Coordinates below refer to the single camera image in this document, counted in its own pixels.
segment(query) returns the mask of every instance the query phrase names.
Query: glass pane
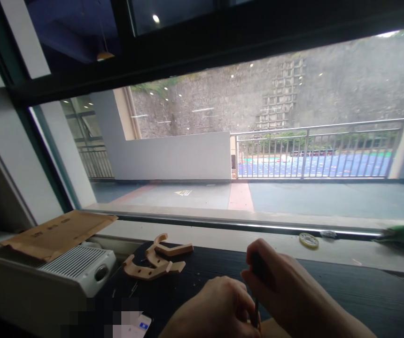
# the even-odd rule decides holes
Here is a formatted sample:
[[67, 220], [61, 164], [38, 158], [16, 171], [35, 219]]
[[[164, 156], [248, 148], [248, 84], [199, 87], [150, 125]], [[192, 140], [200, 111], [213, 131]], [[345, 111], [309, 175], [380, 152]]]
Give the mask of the glass pane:
[[130, 0], [129, 5], [133, 11], [136, 34], [141, 35], [248, 1]]
[[90, 132], [90, 137], [102, 136], [102, 132], [100, 131], [95, 114], [90, 116], [83, 116], [82, 119], [85, 122], [86, 128]]
[[404, 224], [404, 30], [65, 101], [105, 211]]
[[67, 119], [67, 123], [69, 124], [70, 131], [72, 132], [72, 136], [74, 137], [74, 139], [83, 137], [77, 119], [75, 118]]
[[52, 73], [120, 55], [109, 0], [25, 0], [25, 4]]

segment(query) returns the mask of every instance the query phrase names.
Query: tape roll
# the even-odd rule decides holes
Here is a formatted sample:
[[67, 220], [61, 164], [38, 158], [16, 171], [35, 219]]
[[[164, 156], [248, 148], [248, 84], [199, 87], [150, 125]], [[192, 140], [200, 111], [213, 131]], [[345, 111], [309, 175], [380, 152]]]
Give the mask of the tape roll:
[[319, 246], [318, 239], [315, 236], [312, 236], [311, 234], [308, 234], [306, 232], [299, 234], [299, 242], [301, 242], [303, 246], [306, 246], [307, 248], [310, 249], [316, 249]]

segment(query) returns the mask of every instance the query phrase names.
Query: wooden bracket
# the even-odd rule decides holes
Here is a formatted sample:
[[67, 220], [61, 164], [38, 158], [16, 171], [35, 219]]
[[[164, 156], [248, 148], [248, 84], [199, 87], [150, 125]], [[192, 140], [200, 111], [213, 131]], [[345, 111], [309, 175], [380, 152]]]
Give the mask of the wooden bracket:
[[193, 249], [193, 244], [185, 244], [182, 246], [176, 246], [173, 248], [168, 248], [162, 244], [160, 244], [160, 242], [163, 242], [165, 240], [168, 239], [168, 234], [167, 233], [162, 233], [161, 235], [159, 235], [157, 238], [155, 238], [154, 240], [154, 245], [155, 245], [155, 250], [158, 251], [161, 254], [165, 254], [168, 257], [172, 257], [172, 256], [177, 256], [180, 254], [186, 254], [188, 252], [192, 252]]
[[154, 280], [155, 278], [166, 275], [172, 268], [172, 262], [168, 262], [156, 269], [137, 266], [133, 263], [135, 255], [130, 255], [125, 262], [123, 262], [124, 271], [130, 277], [142, 279], [142, 280]]
[[[164, 258], [158, 256], [155, 252], [155, 244], [146, 250], [146, 258], [154, 267], [159, 268], [160, 266], [167, 265], [168, 261]], [[173, 262], [172, 267], [169, 270], [169, 273], [180, 273], [185, 267], [186, 263], [184, 261], [181, 262]]]

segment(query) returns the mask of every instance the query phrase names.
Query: phone screen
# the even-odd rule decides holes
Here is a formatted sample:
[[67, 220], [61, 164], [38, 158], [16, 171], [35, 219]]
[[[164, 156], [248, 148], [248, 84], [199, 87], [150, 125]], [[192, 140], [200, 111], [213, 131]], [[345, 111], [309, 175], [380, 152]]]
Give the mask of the phone screen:
[[152, 318], [140, 314], [135, 324], [123, 328], [122, 338], [144, 338], [151, 323]]

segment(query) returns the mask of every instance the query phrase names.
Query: cardboard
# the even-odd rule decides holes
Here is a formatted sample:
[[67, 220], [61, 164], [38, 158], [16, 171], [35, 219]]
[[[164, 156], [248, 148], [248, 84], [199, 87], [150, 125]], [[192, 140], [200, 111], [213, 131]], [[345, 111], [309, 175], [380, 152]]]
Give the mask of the cardboard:
[[50, 262], [106, 228], [116, 219], [117, 216], [72, 210], [0, 244]]

